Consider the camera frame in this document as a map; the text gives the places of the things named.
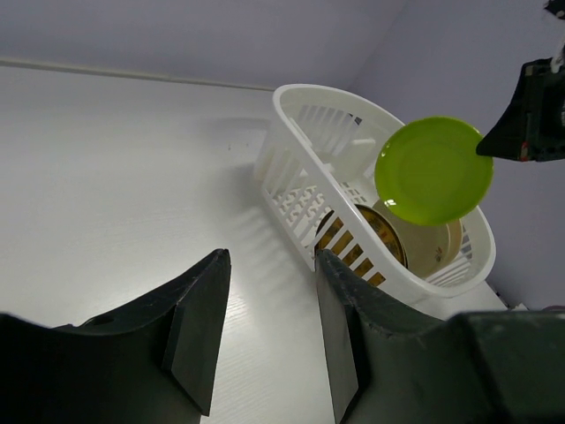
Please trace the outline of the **lime green plate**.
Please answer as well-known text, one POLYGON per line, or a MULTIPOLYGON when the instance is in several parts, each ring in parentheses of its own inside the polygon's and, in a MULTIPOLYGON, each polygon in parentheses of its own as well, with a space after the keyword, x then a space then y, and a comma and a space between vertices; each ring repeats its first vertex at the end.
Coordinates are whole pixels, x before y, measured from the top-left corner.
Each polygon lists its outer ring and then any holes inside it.
POLYGON ((469 214, 493 180, 493 158, 478 155, 483 136, 453 117, 426 117, 402 126, 379 152, 376 192, 399 218, 439 225, 469 214))

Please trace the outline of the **yellow patterned plate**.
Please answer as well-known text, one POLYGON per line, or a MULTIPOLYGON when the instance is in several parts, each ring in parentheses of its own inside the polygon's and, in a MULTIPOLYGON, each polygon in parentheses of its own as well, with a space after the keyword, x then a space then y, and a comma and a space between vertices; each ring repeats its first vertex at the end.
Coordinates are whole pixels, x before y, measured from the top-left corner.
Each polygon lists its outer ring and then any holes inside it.
MULTIPOLYGON (((357 205, 357 208, 361 212, 362 217, 364 217, 364 219, 370 224, 374 232, 377 234, 377 236, 389 250, 389 252, 392 253, 392 255, 402 265, 404 265, 404 267, 407 267, 407 254, 392 225, 388 221, 386 221, 382 215, 380 215, 372 208, 364 205, 357 205)), ((338 231, 342 229, 342 227, 343 221, 340 218, 336 218, 320 238, 319 242, 315 245, 314 252, 322 249, 327 249, 329 243, 333 240, 338 231)), ((353 236, 349 231, 346 231, 330 248, 330 250, 335 255, 345 253, 342 261, 348 266, 352 265, 363 253, 363 249, 359 244, 349 247, 349 244, 352 240, 353 236)), ((386 280, 386 278, 380 272, 376 272, 370 278, 366 278, 365 274, 368 273, 372 268, 373 263, 369 259, 364 259, 356 268, 353 269, 353 271, 357 276, 363 277, 371 286, 377 287, 378 285, 382 284, 386 280)))

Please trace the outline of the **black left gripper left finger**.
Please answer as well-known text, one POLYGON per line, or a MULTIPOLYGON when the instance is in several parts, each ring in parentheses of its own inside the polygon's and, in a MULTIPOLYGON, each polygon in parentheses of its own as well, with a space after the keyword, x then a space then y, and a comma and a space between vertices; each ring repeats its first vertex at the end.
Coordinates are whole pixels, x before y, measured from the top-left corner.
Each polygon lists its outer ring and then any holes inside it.
POLYGON ((4 423, 197 423, 212 404, 230 253, 79 326, 1 317, 4 423))

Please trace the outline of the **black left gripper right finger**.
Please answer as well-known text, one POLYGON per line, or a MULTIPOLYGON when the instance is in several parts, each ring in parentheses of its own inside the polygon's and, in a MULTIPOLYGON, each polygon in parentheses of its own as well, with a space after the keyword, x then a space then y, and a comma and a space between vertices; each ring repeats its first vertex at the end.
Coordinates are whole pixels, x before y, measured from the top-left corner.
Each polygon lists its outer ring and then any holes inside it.
POLYGON ((564 314, 471 312, 446 321, 316 256, 337 423, 561 423, 564 314))

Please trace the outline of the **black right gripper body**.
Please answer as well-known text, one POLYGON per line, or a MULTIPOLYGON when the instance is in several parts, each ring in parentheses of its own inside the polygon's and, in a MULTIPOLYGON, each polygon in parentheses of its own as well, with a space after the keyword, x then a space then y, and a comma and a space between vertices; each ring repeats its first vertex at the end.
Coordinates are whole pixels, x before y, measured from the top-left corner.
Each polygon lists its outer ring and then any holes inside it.
POLYGON ((517 162, 564 158, 564 70, 550 58, 524 64, 516 90, 501 118, 476 153, 517 162))

